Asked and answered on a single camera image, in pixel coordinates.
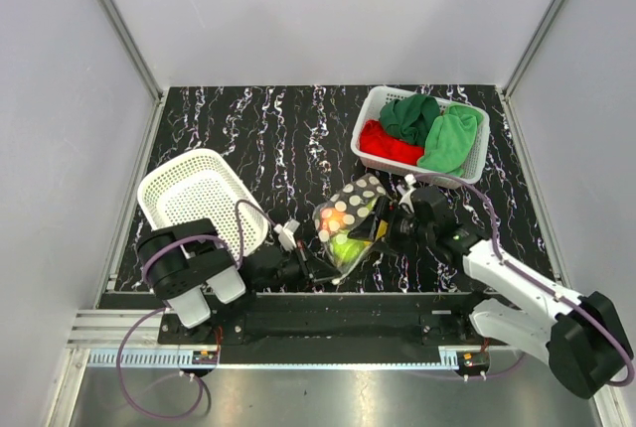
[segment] metal frame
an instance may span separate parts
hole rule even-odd
[[[555,22],[558,13],[563,8],[565,1],[566,0],[552,0],[552,2],[550,2],[550,5],[548,6],[546,13],[544,13],[539,26],[535,30],[533,37],[530,39],[528,46],[521,56],[521,59],[513,70],[512,76],[510,76],[510,79],[504,86],[504,93],[507,96],[510,96],[513,92],[515,92],[515,89],[519,85],[521,78],[524,76],[524,73],[528,69],[528,66],[539,50],[541,43],[544,41],[546,34]]]
[[[159,122],[161,122],[161,115],[163,114],[163,110],[166,106],[167,97],[168,91],[165,91],[161,99],[156,102],[152,114],[146,123],[146,128],[141,139],[141,145],[139,146],[139,152],[135,158],[135,165],[132,170],[130,184],[126,190],[126,195],[124,196],[125,202],[121,208],[121,212],[119,213],[117,225],[115,226],[115,233],[108,250],[108,258],[106,259],[104,273],[101,278],[103,282],[99,285],[93,306],[97,306],[99,298],[104,291],[111,291],[114,289],[117,272],[126,247],[126,240],[128,239],[128,230],[130,229],[130,225],[134,219],[137,207],[137,187],[139,187],[139,183],[146,173],[146,168],[148,167],[148,162],[150,161],[150,155],[152,153],[152,146],[159,128]]]
[[[123,249],[127,237],[128,228],[132,221],[135,211],[135,189],[138,182],[145,173],[145,169],[150,157],[154,136],[157,131],[161,113],[165,105],[167,91],[162,96],[162,88],[157,83],[152,71],[145,62],[143,56],[139,52],[137,45],[132,38],[119,10],[113,0],[98,0],[102,6],[104,13],[115,30],[126,53],[130,57],[133,65],[138,71],[144,85],[153,99],[156,101],[155,109],[149,118],[144,137],[141,143],[135,166],[133,177],[126,193],[126,203],[118,218],[117,231],[112,240],[109,250],[109,256],[105,265],[104,283],[100,286],[97,293],[95,303],[102,294],[104,285],[106,289],[113,287],[116,278],[119,261],[123,254]],[[546,242],[546,248],[557,281],[561,281],[565,286],[569,286],[563,269],[563,259],[558,249],[555,239],[555,233],[546,210],[544,198],[539,190],[537,178],[530,162],[527,145],[523,134],[517,124],[514,112],[511,110],[510,95],[517,88],[520,80],[526,72],[534,55],[537,53],[541,43],[546,37],[547,32],[553,25],[557,14],[562,9],[566,0],[552,0],[546,13],[544,14],[540,25],[535,30],[531,41],[526,47],[522,57],[520,58],[510,80],[500,91],[503,107],[508,117],[510,129],[518,152],[518,157],[529,185],[529,192],[533,205],[537,211],[540,228]],[[80,385],[83,379],[85,368],[91,361],[91,350],[113,350],[116,348],[124,334],[129,330],[132,324],[141,316],[146,314],[146,310],[87,310],[80,311],[76,319],[73,331],[71,333],[68,348],[65,353],[63,368],[58,382],[58,389],[55,393],[54,402],[48,416],[47,425],[50,426],[68,426],[71,422],[76,401],[80,391]],[[159,346],[156,343],[159,328],[161,324],[161,316],[151,318],[132,335],[127,347],[129,350],[163,350],[164,352],[173,352],[175,347]],[[179,352],[193,349],[194,347],[179,346],[176,347]],[[456,347],[468,351],[469,347]],[[443,356],[453,356],[454,347],[447,347],[448,353]],[[596,406],[600,420],[603,425],[630,425],[629,416],[622,395],[615,388],[606,387],[595,396]]]
[[[155,79],[155,76],[152,74],[152,71],[141,55],[141,52],[139,52],[139,48],[137,47],[134,39],[132,38],[132,35],[130,34],[130,31],[128,30],[127,25],[121,17],[121,13],[115,5],[114,0],[98,1],[104,13],[106,14],[108,21],[112,24],[112,28],[117,34],[121,45],[128,54],[128,57],[130,58],[132,64],[135,66],[135,69],[139,73],[139,77],[141,77],[141,80],[146,86],[146,89],[155,101],[159,100],[163,92],[163,88]]]

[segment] white plastic basket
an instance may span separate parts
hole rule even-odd
[[[258,207],[258,202],[228,163],[210,149],[195,149],[170,160],[148,174],[137,190],[137,201],[153,229],[209,218],[235,259],[239,258],[235,216],[239,199],[247,199]],[[243,254],[249,255],[265,240],[267,222],[247,204],[238,206],[238,211]],[[211,278],[208,284],[223,303],[229,303],[245,291],[235,268]],[[172,300],[171,305],[177,309]]]
[[[365,99],[365,102],[362,105],[360,115],[358,116],[356,126],[354,127],[353,137],[351,139],[351,150],[360,158],[366,167],[401,176],[405,176],[406,174],[429,174],[431,172],[416,166],[410,166],[409,164],[403,164],[401,162],[385,159],[384,157],[374,156],[373,154],[368,154],[360,150],[360,133],[362,132],[363,127],[365,127],[366,122],[371,119],[379,120],[380,111],[388,102],[391,102],[394,99],[406,99],[413,94],[414,92],[411,91],[387,86],[377,86],[369,92],[367,99]],[[437,103],[439,104],[439,109],[442,114],[448,108],[448,105],[453,102],[439,97],[436,97],[435,99],[437,99]],[[464,169],[464,174],[461,179],[468,184],[474,184],[481,178],[484,166],[486,165],[488,139],[490,137],[490,117],[488,117],[488,114],[483,109],[475,106],[471,107],[474,107],[477,111],[479,111],[484,116],[484,119],[478,127],[475,143],[473,144],[466,161],[461,166]],[[457,189],[459,187],[458,183],[441,177],[432,178],[430,183],[435,184],[436,186],[446,187],[448,189]]]

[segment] gray wall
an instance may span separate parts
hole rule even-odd
[[[636,6],[569,0],[513,96],[573,286],[636,345]],[[636,419],[636,388],[623,391]]]
[[[551,0],[116,0],[160,84],[497,82]]]
[[[0,417],[40,425],[152,107],[95,0],[0,0]]]

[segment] white cable clip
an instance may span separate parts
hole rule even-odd
[[[296,239],[294,238],[294,231],[300,226],[298,221],[292,219],[288,221],[284,226],[278,223],[274,227],[274,231],[278,233],[278,241],[280,242],[280,246],[282,246],[287,251],[292,251],[296,249]]]

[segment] light green towel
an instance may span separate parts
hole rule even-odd
[[[426,136],[439,116],[439,104],[432,96],[414,94],[407,99],[394,99],[380,111],[380,124],[396,139],[424,147]]]
[[[461,177],[464,163],[477,137],[477,128],[484,116],[475,108],[453,103],[435,119],[430,128],[424,155],[417,166],[428,171]]]

